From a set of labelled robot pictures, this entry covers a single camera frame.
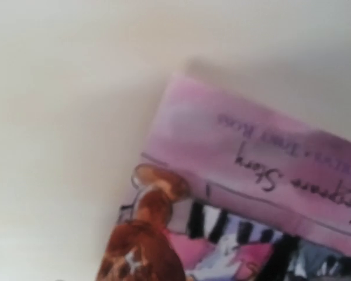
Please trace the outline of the illustrated floral cover book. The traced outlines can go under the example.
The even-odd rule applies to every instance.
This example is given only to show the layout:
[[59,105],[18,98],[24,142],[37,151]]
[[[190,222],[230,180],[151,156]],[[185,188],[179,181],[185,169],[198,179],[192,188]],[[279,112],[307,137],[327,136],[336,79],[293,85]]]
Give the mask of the illustrated floral cover book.
[[351,142],[174,77],[97,280],[351,280]]

